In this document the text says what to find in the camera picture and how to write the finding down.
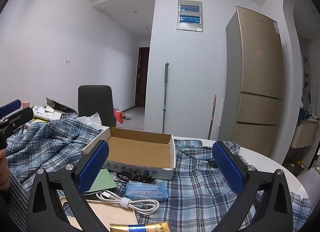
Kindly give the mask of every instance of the blue wet wipes package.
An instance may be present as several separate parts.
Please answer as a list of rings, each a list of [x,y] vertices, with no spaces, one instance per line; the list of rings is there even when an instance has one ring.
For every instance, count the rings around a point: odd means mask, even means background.
[[[148,184],[129,180],[125,197],[131,200],[154,199],[164,201],[168,198],[168,192],[165,183],[161,181],[156,182],[156,184]]]

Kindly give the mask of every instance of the pink cylindrical lid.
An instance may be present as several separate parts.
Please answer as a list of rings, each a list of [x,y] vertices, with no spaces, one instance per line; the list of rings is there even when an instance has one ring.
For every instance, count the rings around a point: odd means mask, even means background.
[[[30,102],[29,101],[23,101],[22,102],[22,107],[23,108],[26,108],[26,107],[29,107],[30,106]]]

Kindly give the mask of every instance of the open box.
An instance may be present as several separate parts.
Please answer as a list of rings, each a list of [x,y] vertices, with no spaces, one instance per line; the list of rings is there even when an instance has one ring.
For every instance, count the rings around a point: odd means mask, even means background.
[[[108,127],[83,149],[83,154],[88,154],[99,140],[109,144],[109,156],[103,168],[148,172],[156,179],[172,179],[176,167],[172,135]]]

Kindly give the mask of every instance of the green paper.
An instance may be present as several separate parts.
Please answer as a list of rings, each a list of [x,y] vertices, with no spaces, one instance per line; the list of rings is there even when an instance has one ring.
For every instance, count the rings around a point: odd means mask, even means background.
[[[85,192],[85,194],[93,194],[95,192],[115,187],[117,187],[117,185],[111,177],[109,171],[107,169],[101,169],[90,190]]]

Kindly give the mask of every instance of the baseboard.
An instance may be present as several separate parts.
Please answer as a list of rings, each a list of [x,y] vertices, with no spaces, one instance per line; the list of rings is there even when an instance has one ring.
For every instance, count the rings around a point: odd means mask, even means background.
[[[129,107],[129,108],[125,109],[125,110],[122,110],[122,112],[123,112],[123,113],[124,113],[124,112],[127,112],[127,111],[129,111],[130,109],[132,109],[132,108],[135,108],[135,106],[132,106],[132,107]]]

